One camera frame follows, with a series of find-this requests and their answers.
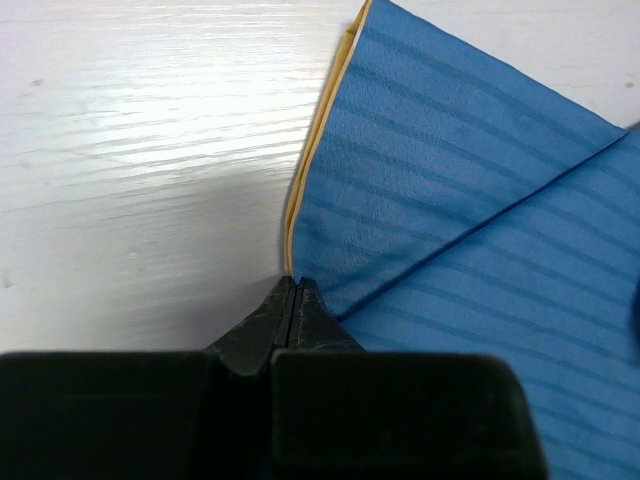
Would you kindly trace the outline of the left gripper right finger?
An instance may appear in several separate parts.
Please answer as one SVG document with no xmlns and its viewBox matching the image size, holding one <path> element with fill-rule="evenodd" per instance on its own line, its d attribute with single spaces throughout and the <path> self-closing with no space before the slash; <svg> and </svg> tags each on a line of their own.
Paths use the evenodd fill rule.
<svg viewBox="0 0 640 480">
<path fill-rule="evenodd" d="M 544 479 L 524 391 L 487 355 L 372 353 L 294 286 L 271 358 L 278 479 Z"/>
</svg>

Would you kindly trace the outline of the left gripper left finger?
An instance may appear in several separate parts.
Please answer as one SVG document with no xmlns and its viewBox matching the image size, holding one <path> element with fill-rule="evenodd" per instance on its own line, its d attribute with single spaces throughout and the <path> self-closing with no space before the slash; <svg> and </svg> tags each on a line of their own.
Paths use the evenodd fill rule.
<svg viewBox="0 0 640 480">
<path fill-rule="evenodd" d="M 5 479 L 242 476 L 271 430 L 269 364 L 294 281 L 201 350 L 41 351 L 1 358 Z"/>
</svg>

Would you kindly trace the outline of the blue pikachu placemat cloth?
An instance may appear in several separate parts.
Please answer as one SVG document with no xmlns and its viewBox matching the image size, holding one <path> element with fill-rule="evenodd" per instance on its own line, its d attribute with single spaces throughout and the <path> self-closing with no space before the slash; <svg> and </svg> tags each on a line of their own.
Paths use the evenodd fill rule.
<svg viewBox="0 0 640 480">
<path fill-rule="evenodd" d="M 284 262 L 366 346 L 491 353 L 555 479 L 639 475 L 639 133 L 389 1 L 336 53 Z"/>
</svg>

